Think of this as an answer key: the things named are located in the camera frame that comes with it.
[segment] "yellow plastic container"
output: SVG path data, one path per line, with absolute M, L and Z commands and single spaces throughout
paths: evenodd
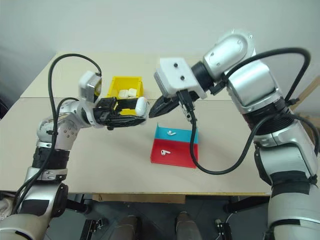
M 136 98 L 144 95 L 144 85 L 142 83 L 141 76 L 114 76 L 112 82 L 106 95 L 107 98 L 116 97 L 120 90 L 124 89 L 136 89 Z M 120 112 L 121 115 L 136 115 L 134 109 L 123 109 Z

